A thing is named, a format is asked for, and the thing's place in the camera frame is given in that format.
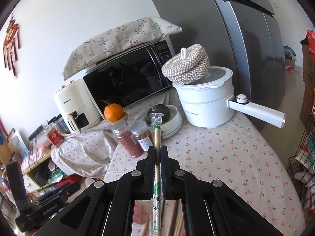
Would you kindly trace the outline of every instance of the air fryer handle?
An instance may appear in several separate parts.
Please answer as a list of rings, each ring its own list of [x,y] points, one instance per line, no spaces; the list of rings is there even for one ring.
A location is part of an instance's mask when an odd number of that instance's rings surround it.
[[[68,123],[69,123],[70,127],[74,131],[74,133],[76,135],[80,135],[81,134],[81,129],[78,127],[74,117],[70,114],[70,115],[67,116],[67,120],[68,120]]]
[[[283,128],[286,120],[286,114],[269,107],[261,106],[247,101],[246,103],[238,103],[234,97],[228,100],[227,105],[229,108],[243,112],[247,115],[253,116],[265,122],[268,122],[278,128]]]

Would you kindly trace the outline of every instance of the orange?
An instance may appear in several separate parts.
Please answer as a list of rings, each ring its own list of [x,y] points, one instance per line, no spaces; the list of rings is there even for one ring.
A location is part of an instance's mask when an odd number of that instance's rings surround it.
[[[105,107],[104,116],[106,120],[117,121],[123,115],[123,108],[119,104],[109,104]]]

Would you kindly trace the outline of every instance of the table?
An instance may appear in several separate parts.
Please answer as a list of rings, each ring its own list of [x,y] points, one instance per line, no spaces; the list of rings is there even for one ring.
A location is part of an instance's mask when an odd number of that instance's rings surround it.
[[[176,91],[171,89],[128,107],[126,112],[139,120],[157,103],[182,110]],[[195,127],[182,116],[180,130],[162,141],[170,158],[177,159],[182,169],[200,180],[222,180],[284,235],[302,233],[305,222],[295,188],[275,151],[243,113],[235,112],[229,122],[214,129]],[[105,182],[134,170],[145,157],[133,159],[118,145]]]

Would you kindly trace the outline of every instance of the white wall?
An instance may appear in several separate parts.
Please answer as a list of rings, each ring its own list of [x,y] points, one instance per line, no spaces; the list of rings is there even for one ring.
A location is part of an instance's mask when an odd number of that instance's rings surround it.
[[[159,16],[152,0],[21,0],[13,12],[20,26],[14,80],[0,59],[0,118],[24,140],[59,114],[53,95],[64,84],[70,53],[87,39],[132,20]],[[4,40],[8,21],[0,30]],[[82,72],[72,79],[79,79]]]
[[[270,0],[275,11],[283,45],[288,45],[296,53],[296,70],[303,71],[303,55],[300,41],[313,24],[296,0]]]

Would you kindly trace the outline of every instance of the pumpkin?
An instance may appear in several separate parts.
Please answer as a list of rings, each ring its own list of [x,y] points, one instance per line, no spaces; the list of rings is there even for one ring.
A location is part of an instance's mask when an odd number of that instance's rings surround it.
[[[171,116],[171,111],[166,105],[163,105],[163,104],[155,105],[151,107],[146,113],[144,121],[147,123],[147,125],[151,125],[150,113],[164,114],[164,116],[162,117],[162,124],[164,124],[165,122],[168,122]]]
[[[106,120],[117,121],[123,116],[123,108],[119,104],[108,104],[104,110]]]

